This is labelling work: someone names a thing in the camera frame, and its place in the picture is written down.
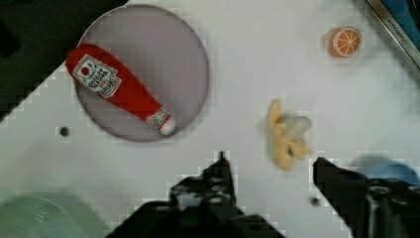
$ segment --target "gray plate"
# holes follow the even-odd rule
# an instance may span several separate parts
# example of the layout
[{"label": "gray plate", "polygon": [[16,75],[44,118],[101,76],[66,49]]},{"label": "gray plate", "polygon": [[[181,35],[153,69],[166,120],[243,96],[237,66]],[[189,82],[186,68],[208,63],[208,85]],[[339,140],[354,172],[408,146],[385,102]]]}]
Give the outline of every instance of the gray plate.
[{"label": "gray plate", "polygon": [[[207,55],[194,31],[172,13],[150,5],[121,7],[98,19],[80,43],[120,60],[176,119],[174,134],[200,112],[209,87]],[[136,142],[166,138],[88,89],[76,90],[87,114],[108,133]]]}]

